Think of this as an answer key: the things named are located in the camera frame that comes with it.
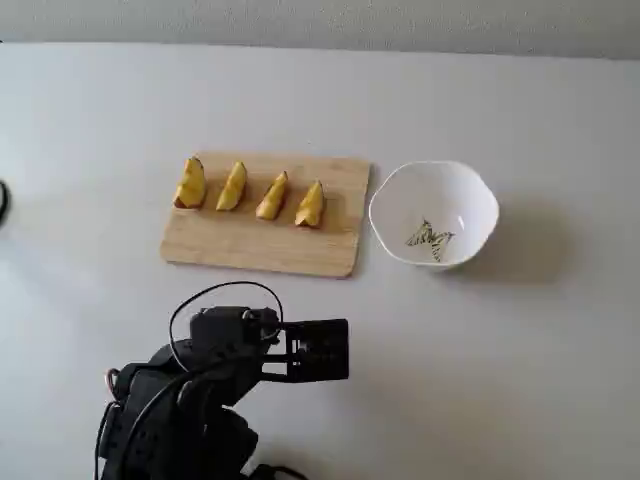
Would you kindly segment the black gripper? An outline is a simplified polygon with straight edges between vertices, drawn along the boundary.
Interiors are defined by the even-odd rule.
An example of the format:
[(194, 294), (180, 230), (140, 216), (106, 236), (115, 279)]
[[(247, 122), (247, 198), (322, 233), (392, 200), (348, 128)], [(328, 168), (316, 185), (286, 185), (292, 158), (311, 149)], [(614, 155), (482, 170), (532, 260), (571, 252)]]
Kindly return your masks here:
[(202, 310), (190, 321), (192, 363), (264, 354), (280, 330), (271, 308), (219, 306)]

